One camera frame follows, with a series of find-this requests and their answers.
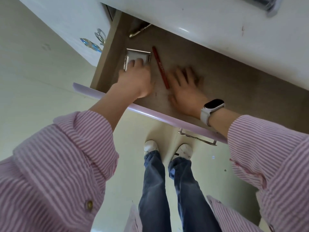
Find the purple drawer edge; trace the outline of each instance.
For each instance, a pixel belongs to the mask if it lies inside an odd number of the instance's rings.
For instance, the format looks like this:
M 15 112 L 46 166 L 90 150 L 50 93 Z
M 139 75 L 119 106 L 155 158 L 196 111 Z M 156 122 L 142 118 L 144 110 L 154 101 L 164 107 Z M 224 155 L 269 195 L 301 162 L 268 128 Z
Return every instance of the purple drawer edge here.
M 103 92 L 100 92 L 100 91 L 95 90 L 95 89 L 91 89 L 87 86 L 80 85 L 80 84 L 77 84 L 77 83 L 73 83 L 73 89 L 78 93 L 82 93 L 84 95 L 87 95 L 87 96 L 90 96 L 90 97 L 93 97 L 93 98 L 96 98 L 96 99 L 100 99 L 105 95 L 105 93 L 103 93 Z M 227 144 L 226 138 L 219 133 L 210 131 L 208 129 L 204 129 L 202 127 L 199 127 L 199 126 L 196 126 L 196 125 L 193 125 L 193 124 L 190 124 L 190 123 L 187 123 L 185 121 L 176 119 L 174 117 L 170 117 L 170 116 L 162 114 L 160 112 L 156 112 L 156 111 L 150 110 L 148 108 L 145 108 L 145 107 L 142 107 L 142 106 L 136 105 L 136 104 L 131 104 L 128 107 L 128 109 L 131 110 L 131 111 L 143 114 L 145 116 L 152 117 L 156 120 L 162 121 L 162 122 L 167 123 L 169 125 L 172 125 L 174 127 L 186 129 L 186 130 L 194 132 L 196 134 L 200 134 L 200 135 L 208 137 L 210 139 L 214 139 L 214 140 L 217 140 L 219 142 Z

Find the shoe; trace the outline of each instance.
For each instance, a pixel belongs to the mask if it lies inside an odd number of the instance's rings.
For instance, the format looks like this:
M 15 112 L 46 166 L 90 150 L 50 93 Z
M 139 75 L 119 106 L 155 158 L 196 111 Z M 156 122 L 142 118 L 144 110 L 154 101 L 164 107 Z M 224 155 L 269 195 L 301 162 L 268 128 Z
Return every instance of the shoe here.
M 193 154 L 192 147 L 189 146 L 188 144 L 182 144 L 178 150 L 176 151 L 175 155 L 173 156 L 172 160 L 177 158 L 177 157 L 183 157 L 187 160 L 191 159 L 191 156 Z
M 159 151 L 158 144 L 154 140 L 149 140 L 144 144 L 144 152 L 147 154 L 148 152 L 157 150 Z

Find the cabinet door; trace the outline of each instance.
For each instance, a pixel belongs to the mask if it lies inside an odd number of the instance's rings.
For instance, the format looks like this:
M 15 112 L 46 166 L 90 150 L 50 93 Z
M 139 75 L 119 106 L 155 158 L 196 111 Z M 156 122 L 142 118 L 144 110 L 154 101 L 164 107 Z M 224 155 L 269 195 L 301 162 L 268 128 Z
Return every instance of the cabinet door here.
M 80 38 L 100 45 L 95 32 L 100 28 L 107 36 L 110 19 L 97 0 L 20 0 L 45 24 L 63 38 L 91 65 L 97 66 L 100 52 L 85 46 Z

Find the red pencil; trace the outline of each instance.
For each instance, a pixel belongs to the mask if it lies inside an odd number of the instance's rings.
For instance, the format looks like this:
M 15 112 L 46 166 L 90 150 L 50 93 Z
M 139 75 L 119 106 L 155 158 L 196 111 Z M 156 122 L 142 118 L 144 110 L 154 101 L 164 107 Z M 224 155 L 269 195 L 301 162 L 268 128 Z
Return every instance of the red pencil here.
M 156 61 L 157 61 L 157 64 L 158 64 L 158 67 L 159 67 L 159 70 L 160 70 L 160 73 L 161 73 L 163 82 L 164 82 L 164 84 L 165 84 L 165 87 L 166 87 L 166 89 L 169 89 L 170 86 L 169 86 L 169 84 L 168 84 L 168 79 L 166 78 L 165 71 L 164 71 L 164 68 L 163 68 L 163 66 L 162 66 L 162 63 L 161 63 L 161 61 L 160 61 L 160 58 L 159 58 L 157 49 L 156 49 L 154 46 L 152 47 L 152 51 L 153 51 L 154 57 L 155 57 L 155 59 L 156 59 Z

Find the black watch face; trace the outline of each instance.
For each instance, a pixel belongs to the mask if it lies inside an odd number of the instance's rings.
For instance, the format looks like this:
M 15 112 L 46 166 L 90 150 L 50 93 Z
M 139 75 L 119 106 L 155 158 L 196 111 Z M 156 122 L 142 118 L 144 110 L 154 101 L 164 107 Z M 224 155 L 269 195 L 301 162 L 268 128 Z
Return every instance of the black watch face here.
M 215 109 L 216 107 L 222 105 L 224 101 L 222 99 L 214 99 L 204 105 L 207 109 Z

